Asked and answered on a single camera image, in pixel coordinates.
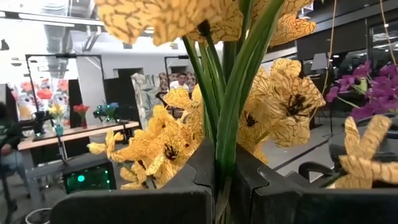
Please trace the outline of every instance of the flower center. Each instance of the flower center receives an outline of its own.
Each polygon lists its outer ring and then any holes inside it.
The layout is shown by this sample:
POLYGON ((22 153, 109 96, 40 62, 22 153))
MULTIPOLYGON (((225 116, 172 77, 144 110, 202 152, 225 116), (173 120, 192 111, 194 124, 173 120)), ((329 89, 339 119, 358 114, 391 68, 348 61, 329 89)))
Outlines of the flower center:
POLYGON ((177 151, 174 149, 173 146, 164 144, 166 150, 164 151, 164 155, 167 159, 174 161, 177 158, 177 151))
POLYGON ((311 104, 304 106, 306 98, 301 94, 291 95, 289 102, 286 107, 286 116, 307 116, 306 114, 300 114, 301 111, 311 107, 311 104))
POLYGON ((254 119, 250 113, 244 112, 244 117, 246 118, 246 123, 248 127, 252 127, 257 123, 256 119, 254 119))

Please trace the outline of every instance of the window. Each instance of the window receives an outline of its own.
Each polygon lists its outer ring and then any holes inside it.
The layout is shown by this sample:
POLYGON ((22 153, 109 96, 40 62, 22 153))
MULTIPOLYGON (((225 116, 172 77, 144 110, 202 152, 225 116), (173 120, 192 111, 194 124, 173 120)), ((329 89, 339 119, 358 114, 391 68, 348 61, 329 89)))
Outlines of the window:
POLYGON ((383 24, 372 28, 372 55, 373 55, 373 69, 379 70, 387 63, 392 63, 393 54, 395 58, 398 57, 398 21, 389 22, 386 24, 388 29, 388 36, 383 24), (392 54, 388 39, 391 41, 392 54))

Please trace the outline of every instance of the flower vase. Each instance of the flower vase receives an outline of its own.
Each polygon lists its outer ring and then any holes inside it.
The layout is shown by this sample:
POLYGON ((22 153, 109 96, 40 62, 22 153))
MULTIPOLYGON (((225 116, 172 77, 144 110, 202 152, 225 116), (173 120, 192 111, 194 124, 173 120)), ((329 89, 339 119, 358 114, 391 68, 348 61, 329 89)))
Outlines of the flower vase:
POLYGON ((55 125, 55 133, 57 134, 57 136, 63 135, 63 126, 61 124, 55 125))
POLYGON ((81 119, 81 122, 80 122, 80 126, 82 127, 82 128, 87 128, 87 121, 86 121, 86 119, 81 119))

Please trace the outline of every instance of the person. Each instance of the person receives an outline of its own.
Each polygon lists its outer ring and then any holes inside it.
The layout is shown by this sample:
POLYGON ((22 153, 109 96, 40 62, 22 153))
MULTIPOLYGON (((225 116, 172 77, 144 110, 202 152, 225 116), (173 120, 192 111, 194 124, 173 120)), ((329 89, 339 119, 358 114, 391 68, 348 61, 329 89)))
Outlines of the person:
POLYGON ((0 152, 0 165, 6 170, 6 173, 14 173, 16 171, 28 190, 22 154, 17 150, 18 144, 23 137, 19 125, 9 119, 7 106, 0 102, 0 142, 3 145, 0 152))
POLYGON ((178 89, 178 88, 183 88, 184 90, 189 91, 188 85, 185 83, 187 81, 187 74, 186 73, 179 73, 177 74, 177 80, 172 81, 170 83, 170 89, 178 89))

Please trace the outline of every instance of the table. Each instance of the table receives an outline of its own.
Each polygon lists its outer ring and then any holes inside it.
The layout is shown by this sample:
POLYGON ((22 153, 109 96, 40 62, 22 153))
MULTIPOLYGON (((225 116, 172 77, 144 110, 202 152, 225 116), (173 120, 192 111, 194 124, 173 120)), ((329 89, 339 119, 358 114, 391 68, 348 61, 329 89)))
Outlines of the table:
POLYGON ((42 167, 34 167, 32 154, 30 150, 33 150, 35 147, 46 146, 49 144, 58 143, 59 141, 63 144, 65 141, 70 141, 73 139, 84 138, 88 136, 92 136, 95 134, 103 134, 107 133, 109 130, 119 131, 125 128, 136 128, 139 127, 139 123, 135 121, 131 121, 125 124, 119 123, 103 123, 99 125, 88 126, 87 128, 71 128, 66 129, 63 132, 63 135, 58 137, 55 134, 45 134, 41 140, 33 141, 33 138, 27 138, 21 141, 18 145, 18 150, 22 153, 22 158, 24 160, 24 165, 26 169, 26 176, 29 181, 29 192, 32 201, 32 208, 34 210, 43 208, 42 198, 39 190, 39 184, 37 179, 46 175, 56 174, 63 171, 65 167, 65 163, 67 164, 67 160, 63 162, 58 162, 55 164, 42 166, 42 167))

